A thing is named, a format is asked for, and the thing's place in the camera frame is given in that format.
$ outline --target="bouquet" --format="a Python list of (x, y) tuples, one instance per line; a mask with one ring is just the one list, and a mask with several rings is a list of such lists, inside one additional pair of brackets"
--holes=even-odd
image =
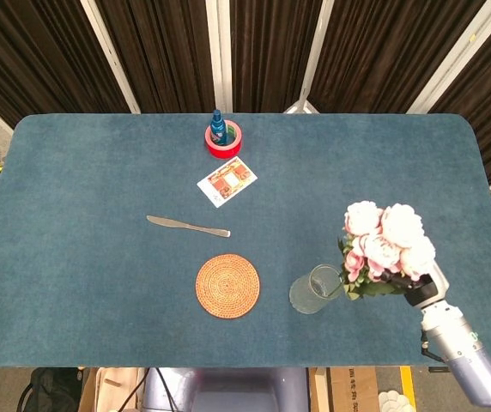
[(345, 213), (344, 230), (347, 234), (338, 244), (343, 287), (351, 300), (365, 294), (404, 294), (405, 285), (419, 281), (433, 265), (434, 246), (421, 217), (407, 204), (380, 209), (367, 200), (353, 203)]

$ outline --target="yellow tape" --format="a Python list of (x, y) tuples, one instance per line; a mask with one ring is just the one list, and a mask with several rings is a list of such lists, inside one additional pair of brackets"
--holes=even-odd
[(402, 380), (402, 392), (409, 399), (411, 406), (415, 406), (414, 381), (411, 378), (410, 367), (400, 367), (400, 378)]

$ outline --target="card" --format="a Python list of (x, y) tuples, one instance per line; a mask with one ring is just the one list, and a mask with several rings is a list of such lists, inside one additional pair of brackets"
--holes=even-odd
[(255, 180), (257, 180), (255, 173), (239, 157), (234, 157), (206, 178), (197, 182), (197, 186), (218, 208)]

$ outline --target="red object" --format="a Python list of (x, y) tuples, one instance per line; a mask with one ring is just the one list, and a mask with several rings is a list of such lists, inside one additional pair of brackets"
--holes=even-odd
[(235, 130), (234, 141), (226, 146), (219, 146), (211, 141), (211, 129), (208, 126), (205, 130), (205, 145), (208, 147), (209, 152), (217, 159), (230, 159), (238, 154), (239, 150), (242, 148), (242, 130), (235, 123), (230, 120), (225, 120), (228, 129), (231, 127)]

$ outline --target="black bag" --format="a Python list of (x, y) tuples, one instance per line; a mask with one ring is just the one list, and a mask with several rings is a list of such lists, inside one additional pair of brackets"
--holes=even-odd
[(34, 369), (16, 412), (76, 412), (82, 397), (81, 377), (82, 373), (76, 367)]

